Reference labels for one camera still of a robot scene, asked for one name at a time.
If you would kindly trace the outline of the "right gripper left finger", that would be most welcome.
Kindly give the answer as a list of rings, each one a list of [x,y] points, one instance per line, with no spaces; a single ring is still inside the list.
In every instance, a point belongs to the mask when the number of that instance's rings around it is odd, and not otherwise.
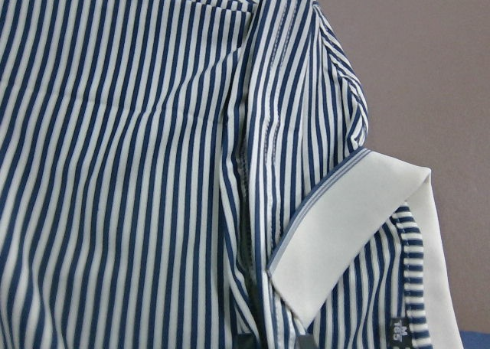
[[[236,349],[257,349],[257,341],[255,335],[253,333],[237,334]]]

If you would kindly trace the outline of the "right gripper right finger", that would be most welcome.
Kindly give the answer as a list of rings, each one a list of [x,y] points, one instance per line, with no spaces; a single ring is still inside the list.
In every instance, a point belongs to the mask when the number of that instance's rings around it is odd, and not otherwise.
[[[309,328],[296,335],[297,349],[316,349],[316,342],[313,331]]]

